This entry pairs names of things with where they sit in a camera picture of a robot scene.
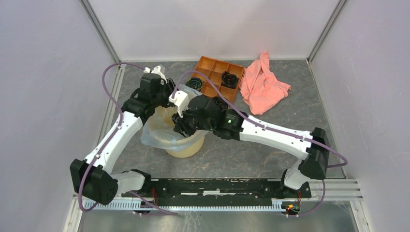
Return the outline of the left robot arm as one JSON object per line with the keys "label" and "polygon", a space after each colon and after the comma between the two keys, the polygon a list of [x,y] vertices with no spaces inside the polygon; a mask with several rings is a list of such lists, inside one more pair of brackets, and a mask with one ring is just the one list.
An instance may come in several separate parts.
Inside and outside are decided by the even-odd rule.
{"label": "left robot arm", "polygon": [[142,171],[112,174],[118,157],[131,138],[155,113],[157,107],[167,108],[169,96],[176,85],[161,74],[145,73],[140,86],[127,99],[108,134],[83,160],[75,159],[70,165],[74,191],[79,200],[83,197],[108,205],[118,194],[134,190],[140,197],[148,196],[152,184]]}

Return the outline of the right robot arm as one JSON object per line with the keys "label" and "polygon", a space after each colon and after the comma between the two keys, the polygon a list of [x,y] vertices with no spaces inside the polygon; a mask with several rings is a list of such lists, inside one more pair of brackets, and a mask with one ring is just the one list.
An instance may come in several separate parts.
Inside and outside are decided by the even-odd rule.
{"label": "right robot arm", "polygon": [[185,137],[197,131],[210,131],[221,139],[255,142],[297,157],[298,161],[285,171],[279,184],[285,197],[292,197],[311,179],[326,178],[328,136],[322,128],[300,131],[269,124],[233,108],[222,109],[226,102],[221,97],[199,95],[189,99],[186,93],[178,91],[169,97],[169,102],[177,107],[172,116],[174,130]]}

